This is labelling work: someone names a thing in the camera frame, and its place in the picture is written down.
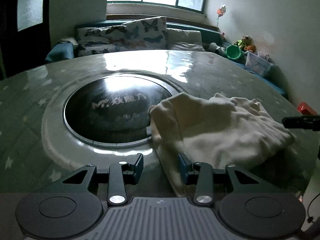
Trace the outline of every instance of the triangular cutout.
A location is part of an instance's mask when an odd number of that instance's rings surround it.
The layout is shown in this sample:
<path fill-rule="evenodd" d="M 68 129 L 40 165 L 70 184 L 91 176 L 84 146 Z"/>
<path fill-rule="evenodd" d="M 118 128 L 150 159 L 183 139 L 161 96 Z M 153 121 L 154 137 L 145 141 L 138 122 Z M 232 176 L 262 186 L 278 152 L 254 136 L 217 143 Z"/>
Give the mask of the triangular cutout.
<path fill-rule="evenodd" d="M 63 181 L 65 184 L 81 184 L 87 171 L 80 171 L 77 174 L 73 175 L 72 177 Z"/>
<path fill-rule="evenodd" d="M 241 171 L 235 171 L 235 174 L 241 184 L 258 184 L 255 179 L 250 178 L 249 176 L 245 175 Z"/>

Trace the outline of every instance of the door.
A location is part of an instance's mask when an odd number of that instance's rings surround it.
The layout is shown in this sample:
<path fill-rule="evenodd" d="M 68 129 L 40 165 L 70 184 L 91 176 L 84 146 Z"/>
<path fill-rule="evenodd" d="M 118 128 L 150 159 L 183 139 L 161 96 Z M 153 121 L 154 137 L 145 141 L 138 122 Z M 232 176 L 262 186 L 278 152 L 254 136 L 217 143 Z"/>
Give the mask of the door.
<path fill-rule="evenodd" d="M 51 49 L 49 0 L 0 3 L 0 47 L 6 76 L 44 64 Z"/>

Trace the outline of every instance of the round black cooktop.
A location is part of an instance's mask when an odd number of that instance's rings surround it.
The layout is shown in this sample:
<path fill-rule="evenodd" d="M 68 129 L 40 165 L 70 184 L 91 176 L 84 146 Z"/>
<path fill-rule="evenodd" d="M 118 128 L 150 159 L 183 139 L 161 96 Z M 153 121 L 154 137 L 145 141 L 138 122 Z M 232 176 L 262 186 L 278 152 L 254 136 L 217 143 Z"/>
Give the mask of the round black cooktop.
<path fill-rule="evenodd" d="M 80 139 L 102 144 L 140 141 L 150 136 L 148 109 L 171 97 L 161 81 L 143 75 L 107 76 L 70 96 L 64 119 Z"/>

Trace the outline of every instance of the green toy bucket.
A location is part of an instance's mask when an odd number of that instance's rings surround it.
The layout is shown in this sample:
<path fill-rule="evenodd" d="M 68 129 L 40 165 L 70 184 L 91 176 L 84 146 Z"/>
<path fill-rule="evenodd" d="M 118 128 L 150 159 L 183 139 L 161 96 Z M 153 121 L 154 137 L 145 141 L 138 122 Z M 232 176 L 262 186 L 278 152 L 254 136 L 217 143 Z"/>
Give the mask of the green toy bucket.
<path fill-rule="evenodd" d="M 227 57 L 231 60 L 237 60 L 242 56 L 241 50 L 236 45 L 230 45 L 226 48 Z"/>

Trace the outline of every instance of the black wire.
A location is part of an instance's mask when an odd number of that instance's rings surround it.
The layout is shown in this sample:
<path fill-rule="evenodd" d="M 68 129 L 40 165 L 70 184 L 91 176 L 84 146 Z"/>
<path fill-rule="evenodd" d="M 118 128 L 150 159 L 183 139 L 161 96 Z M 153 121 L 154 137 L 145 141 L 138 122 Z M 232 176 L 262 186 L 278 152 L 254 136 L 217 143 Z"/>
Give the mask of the black wire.
<path fill-rule="evenodd" d="M 308 205 L 308 208 L 307 208 L 307 216 L 308 216 L 307 221 L 308 221 L 308 223 L 311 223 L 311 222 L 313 223 L 313 217 L 310 216 L 310 214 L 309 214 L 309 208 L 310 208 L 312 202 L 313 202 L 317 197 L 319 197 L 319 196 L 320 196 L 320 193 L 319 193 L 318 195 L 316 195 L 316 196 L 311 200 L 311 202 L 310 202 L 309 205 Z"/>

